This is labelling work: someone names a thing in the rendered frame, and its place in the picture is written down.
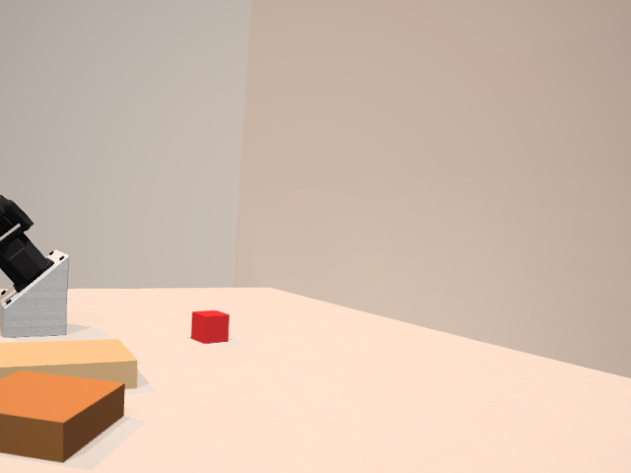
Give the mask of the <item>red cube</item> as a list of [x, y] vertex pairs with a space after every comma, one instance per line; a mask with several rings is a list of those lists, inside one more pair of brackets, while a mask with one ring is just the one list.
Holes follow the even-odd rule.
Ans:
[[191, 339], [202, 343], [229, 342], [230, 315], [219, 310], [191, 312]]

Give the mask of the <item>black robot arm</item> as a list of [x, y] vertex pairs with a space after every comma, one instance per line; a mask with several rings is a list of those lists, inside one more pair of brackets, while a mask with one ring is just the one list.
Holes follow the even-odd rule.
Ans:
[[0, 195], [0, 237], [20, 225], [0, 241], [0, 268], [22, 291], [54, 262], [44, 257], [24, 233], [34, 222], [12, 200]]

